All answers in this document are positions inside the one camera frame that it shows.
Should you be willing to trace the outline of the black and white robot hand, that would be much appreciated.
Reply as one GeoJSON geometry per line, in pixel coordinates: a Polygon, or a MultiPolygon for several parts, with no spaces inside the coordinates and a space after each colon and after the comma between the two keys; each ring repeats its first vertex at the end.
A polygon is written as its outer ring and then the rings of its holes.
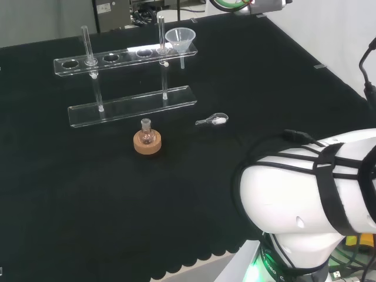
{"type": "Polygon", "coordinates": [[[255,0],[255,1],[206,1],[206,16],[233,13],[236,15],[253,15],[275,12],[292,4],[289,0],[255,0]]]}

